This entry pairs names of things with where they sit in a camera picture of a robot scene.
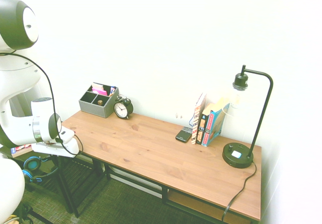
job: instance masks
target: lamp arm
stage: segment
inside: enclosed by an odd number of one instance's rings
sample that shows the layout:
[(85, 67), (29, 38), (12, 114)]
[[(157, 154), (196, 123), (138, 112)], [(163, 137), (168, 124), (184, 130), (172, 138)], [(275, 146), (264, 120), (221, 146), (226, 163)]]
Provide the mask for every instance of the lamp arm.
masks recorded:
[(266, 108), (267, 108), (267, 105), (268, 105), (268, 101), (269, 101), (270, 96), (271, 96), (271, 93), (272, 93), (272, 89), (273, 89), (273, 79), (270, 77), (269, 74), (266, 74), (266, 73), (260, 72), (260, 71), (256, 71), (256, 70), (252, 70), (252, 69), (245, 69), (244, 67), (242, 69), (242, 73), (243, 72), (249, 72), (249, 73), (253, 73), (253, 74), (259, 74), (261, 76), (267, 77), (269, 79), (269, 81), (270, 81), (270, 87), (268, 89), (268, 93), (267, 93), (267, 97), (266, 97), (266, 100), (265, 100), (265, 103), (264, 103), (264, 107), (263, 107), (263, 110), (262, 110), (262, 114), (261, 114), (260, 120), (259, 120), (258, 125), (257, 125), (257, 129), (256, 129), (256, 132), (255, 132), (255, 135), (254, 135), (254, 138), (253, 138), (253, 142), (252, 142), (250, 151), (249, 151), (249, 153), (247, 155), (247, 157), (250, 157), (252, 155), (253, 148), (255, 146), (255, 142), (256, 142), (256, 139), (257, 139), (257, 135), (258, 135), (258, 133), (260, 131), (260, 127), (261, 127), (261, 124), (262, 124), (262, 121), (263, 121), (263, 118), (264, 118), (264, 114), (265, 114), (265, 111), (266, 111)]

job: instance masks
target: desk lamp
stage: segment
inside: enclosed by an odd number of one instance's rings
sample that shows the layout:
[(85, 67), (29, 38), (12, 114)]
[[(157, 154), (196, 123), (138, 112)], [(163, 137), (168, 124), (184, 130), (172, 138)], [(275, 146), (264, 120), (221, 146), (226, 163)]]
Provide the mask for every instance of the desk lamp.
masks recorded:
[(255, 146), (256, 138), (257, 138), (258, 132), (260, 131), (260, 127), (264, 118), (266, 107), (273, 89), (273, 79), (268, 74), (264, 72), (256, 71), (256, 70), (246, 69), (246, 65), (243, 65), (241, 69), (241, 73), (238, 73), (236, 75), (235, 81), (232, 83), (232, 86), (237, 91), (244, 91), (248, 87), (247, 85), (248, 76), (245, 74), (245, 72), (266, 76), (270, 81), (270, 87), (268, 89), (267, 97), (264, 103), (260, 120), (257, 125), (257, 129), (253, 138), (251, 148), (248, 148), (247, 146), (237, 142), (228, 143), (223, 148), (222, 157), (226, 161), (226, 163), (239, 169), (247, 168), (253, 162), (253, 158), (254, 158), (253, 148)]

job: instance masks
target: gray desk organizer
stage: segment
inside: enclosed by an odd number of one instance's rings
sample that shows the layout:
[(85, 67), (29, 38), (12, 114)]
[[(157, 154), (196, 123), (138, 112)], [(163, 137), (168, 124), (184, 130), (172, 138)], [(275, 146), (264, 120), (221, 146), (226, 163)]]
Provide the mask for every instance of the gray desk organizer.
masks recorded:
[[(103, 85), (104, 91), (107, 95), (111, 92), (111, 86)], [(119, 95), (119, 88), (116, 87), (114, 94), (112, 96), (100, 95), (92, 92), (92, 86), (88, 88), (82, 98), (78, 101), (80, 109), (83, 112), (91, 113), (100, 117), (107, 118), (114, 112), (115, 99)], [(103, 103), (100, 106), (98, 101), (102, 100)]]

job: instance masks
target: black alarm clock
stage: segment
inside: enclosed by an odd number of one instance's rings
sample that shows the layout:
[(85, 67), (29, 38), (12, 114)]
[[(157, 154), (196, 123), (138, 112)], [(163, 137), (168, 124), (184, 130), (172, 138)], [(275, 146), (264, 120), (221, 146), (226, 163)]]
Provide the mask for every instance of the black alarm clock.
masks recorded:
[(129, 115), (133, 112), (133, 105), (129, 98), (118, 95), (115, 99), (117, 103), (114, 105), (114, 112), (116, 116), (122, 119), (129, 119)]

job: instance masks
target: lower shelf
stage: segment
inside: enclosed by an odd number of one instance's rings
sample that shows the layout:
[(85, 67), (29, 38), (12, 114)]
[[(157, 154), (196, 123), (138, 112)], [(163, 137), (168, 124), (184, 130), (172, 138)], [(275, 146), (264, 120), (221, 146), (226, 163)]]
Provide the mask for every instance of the lower shelf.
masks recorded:
[[(193, 212), (199, 212), (204, 214), (205, 216), (202, 216), (203, 218), (214, 222), (213, 218), (216, 220), (221, 220), (221, 217), (223, 215), (223, 210), (219, 209), (217, 207), (214, 207), (212, 205), (208, 205), (202, 201), (193, 199), (189, 196), (180, 194), (176, 191), (169, 190), (168, 191), (168, 200), (170, 201), (169, 205), (172, 205), (174, 207), (177, 207), (179, 209), (185, 210), (185, 209), (191, 209)], [(254, 223), (250, 220), (244, 219), (238, 215), (234, 215), (232, 213), (227, 213), (224, 219), (225, 223), (228, 224), (251, 224)]]

